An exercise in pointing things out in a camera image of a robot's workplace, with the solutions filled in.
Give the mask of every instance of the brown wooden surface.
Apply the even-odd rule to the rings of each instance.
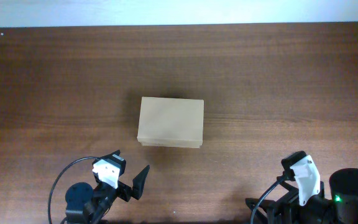
[[[202,148],[140,146],[141,96],[203,99]],[[248,217],[299,150],[328,186],[358,167],[358,23],[0,29],[0,223],[46,223],[58,173],[116,149],[123,182],[151,170],[110,220]],[[57,185],[55,223],[81,181],[95,186],[89,161]]]

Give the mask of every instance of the green led light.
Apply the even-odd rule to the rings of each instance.
[[[340,198],[340,196],[335,195],[335,201],[336,202],[342,202],[342,199]]]

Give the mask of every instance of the white wall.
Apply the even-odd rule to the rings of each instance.
[[[358,0],[0,0],[0,27],[358,21]]]

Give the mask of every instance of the wood grain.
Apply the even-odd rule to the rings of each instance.
[[[142,96],[203,99],[201,149],[140,146]],[[115,221],[245,219],[299,150],[328,186],[358,167],[358,23],[0,29],[0,223],[47,223],[58,173],[116,149],[123,182],[151,170]],[[81,181],[90,162],[58,183],[55,223]]]

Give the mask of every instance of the beige box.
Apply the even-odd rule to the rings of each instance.
[[[142,97],[137,140],[143,146],[203,144],[204,100]]]

